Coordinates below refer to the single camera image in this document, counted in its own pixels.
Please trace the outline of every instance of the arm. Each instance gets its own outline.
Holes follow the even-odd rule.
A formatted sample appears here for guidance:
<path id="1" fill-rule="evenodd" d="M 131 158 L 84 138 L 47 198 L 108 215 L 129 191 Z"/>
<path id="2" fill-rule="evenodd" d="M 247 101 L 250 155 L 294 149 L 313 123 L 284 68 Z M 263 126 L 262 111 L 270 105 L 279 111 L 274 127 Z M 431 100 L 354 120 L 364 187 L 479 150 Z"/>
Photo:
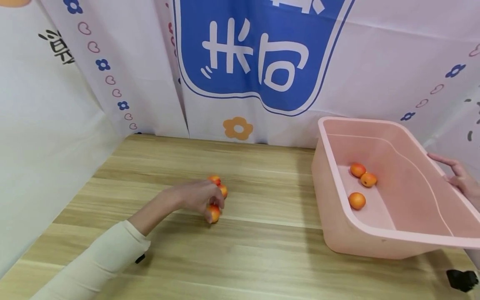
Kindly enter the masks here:
<path id="1" fill-rule="evenodd" d="M 211 222 L 208 204 L 224 207 L 218 187 L 203 180 L 166 189 L 128 220 L 98 237 L 80 256 L 63 268 L 31 300 L 91 300 L 110 280 L 150 246 L 146 236 L 170 213 L 185 208 Z"/>

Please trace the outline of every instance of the flower pattern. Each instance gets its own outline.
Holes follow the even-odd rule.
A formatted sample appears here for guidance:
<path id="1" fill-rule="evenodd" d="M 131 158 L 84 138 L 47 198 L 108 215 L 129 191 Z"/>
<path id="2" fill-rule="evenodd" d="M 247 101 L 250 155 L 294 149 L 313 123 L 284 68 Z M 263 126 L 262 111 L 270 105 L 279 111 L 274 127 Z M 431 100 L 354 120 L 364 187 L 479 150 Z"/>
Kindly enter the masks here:
<path id="1" fill-rule="evenodd" d="M 238 132 L 235 130 L 235 126 L 241 126 L 243 130 Z M 253 132 L 253 125 L 249 124 L 247 120 L 242 117 L 234 117 L 231 120 L 223 121 L 223 128 L 225 128 L 225 135 L 228 138 L 235 138 L 240 141 L 246 141 Z"/>
<path id="2" fill-rule="evenodd" d="M 127 101 L 119 102 L 119 103 L 117 103 L 117 105 L 119 106 L 120 110 L 126 110 L 126 109 L 129 109 L 129 108 L 130 108 L 130 107 L 128 106 L 128 102 L 127 102 Z"/>
<path id="3" fill-rule="evenodd" d="M 453 78 L 460 73 L 461 70 L 463 70 L 467 65 L 456 65 L 455 67 L 452 68 L 450 72 L 448 72 L 445 75 L 445 78 Z"/>
<path id="4" fill-rule="evenodd" d="M 96 60 L 95 61 L 96 65 L 98 66 L 98 69 L 100 71 L 105 71 L 105 70 L 110 70 L 110 66 L 108 64 L 108 60 L 103 59 L 103 60 Z"/>
<path id="5" fill-rule="evenodd" d="M 67 6 L 67 10 L 71 14 L 84 13 L 78 0 L 63 0 L 63 3 Z"/>
<path id="6" fill-rule="evenodd" d="M 415 112 L 408 112 L 403 116 L 403 118 L 400 119 L 400 121 L 408 121 L 410 120 L 413 116 L 415 116 Z"/>

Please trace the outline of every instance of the blue flower print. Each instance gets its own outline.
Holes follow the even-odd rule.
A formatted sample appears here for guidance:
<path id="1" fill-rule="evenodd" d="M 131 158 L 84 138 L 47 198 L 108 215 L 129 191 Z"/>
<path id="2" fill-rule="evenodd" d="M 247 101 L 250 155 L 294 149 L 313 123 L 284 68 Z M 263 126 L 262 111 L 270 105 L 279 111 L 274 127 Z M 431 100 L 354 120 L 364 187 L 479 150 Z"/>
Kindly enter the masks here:
<path id="1" fill-rule="evenodd" d="M 408 121 L 410 120 L 413 116 L 415 116 L 415 112 L 408 112 L 403 116 L 403 118 L 400 119 L 400 121 Z"/>
<path id="2" fill-rule="evenodd" d="M 445 78 L 453 78 L 455 76 L 458 75 L 458 73 L 460 73 L 461 70 L 463 70 L 467 65 L 456 65 L 455 67 L 452 68 L 452 70 L 450 72 L 448 72 L 446 75 L 445 75 Z"/>
<path id="3" fill-rule="evenodd" d="M 84 13 L 83 9 L 80 7 L 78 0 L 63 0 L 63 3 L 67 6 L 67 10 L 71 14 Z"/>
<path id="4" fill-rule="evenodd" d="M 110 70 L 110 66 L 108 65 L 108 60 L 96 60 L 96 65 L 100 71 Z"/>
<path id="5" fill-rule="evenodd" d="M 130 108 L 130 107 L 128 106 L 127 101 L 119 102 L 119 103 L 117 103 L 117 105 L 119 106 L 120 110 L 126 110 L 126 109 L 129 109 L 129 108 Z"/>

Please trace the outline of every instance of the orange flower print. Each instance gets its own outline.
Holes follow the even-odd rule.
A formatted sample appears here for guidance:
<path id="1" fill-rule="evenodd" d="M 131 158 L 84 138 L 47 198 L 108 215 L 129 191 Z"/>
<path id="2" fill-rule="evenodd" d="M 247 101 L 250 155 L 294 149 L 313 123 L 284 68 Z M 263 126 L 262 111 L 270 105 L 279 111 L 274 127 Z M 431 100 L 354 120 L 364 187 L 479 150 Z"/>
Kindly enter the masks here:
<path id="1" fill-rule="evenodd" d="M 225 135 L 230 139 L 237 139 L 240 141 L 246 141 L 250 134 L 253 132 L 253 125 L 247 123 L 242 117 L 234 117 L 231 120 L 223 121 L 223 127 L 225 128 Z M 243 130 L 238 132 L 235 127 L 242 127 Z"/>
<path id="2" fill-rule="evenodd" d="M 30 3 L 31 0 L 0 0 L 0 6 L 3 7 L 22 7 Z"/>

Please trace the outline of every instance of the hand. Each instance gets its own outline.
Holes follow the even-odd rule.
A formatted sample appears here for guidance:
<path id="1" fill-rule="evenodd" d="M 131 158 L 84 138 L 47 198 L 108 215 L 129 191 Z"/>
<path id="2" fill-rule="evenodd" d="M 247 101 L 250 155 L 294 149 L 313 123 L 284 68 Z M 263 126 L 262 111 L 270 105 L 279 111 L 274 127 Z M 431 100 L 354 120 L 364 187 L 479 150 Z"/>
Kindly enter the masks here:
<path id="1" fill-rule="evenodd" d="M 463 195 L 470 200 L 480 201 L 480 185 L 479 183 L 465 170 L 458 160 L 449 159 L 438 154 L 428 153 L 428 157 L 438 161 L 442 164 L 446 164 L 452 168 L 455 174 L 452 177 L 444 176 L 445 180 L 451 185 L 460 189 Z"/>
<path id="2" fill-rule="evenodd" d="M 207 205 L 215 204 L 224 208 L 225 199 L 221 190 L 210 180 L 199 180 L 180 184 L 163 190 L 162 193 L 171 195 L 178 201 L 178 209 L 196 211 L 205 216 L 207 222 L 212 223 L 212 215 Z"/>

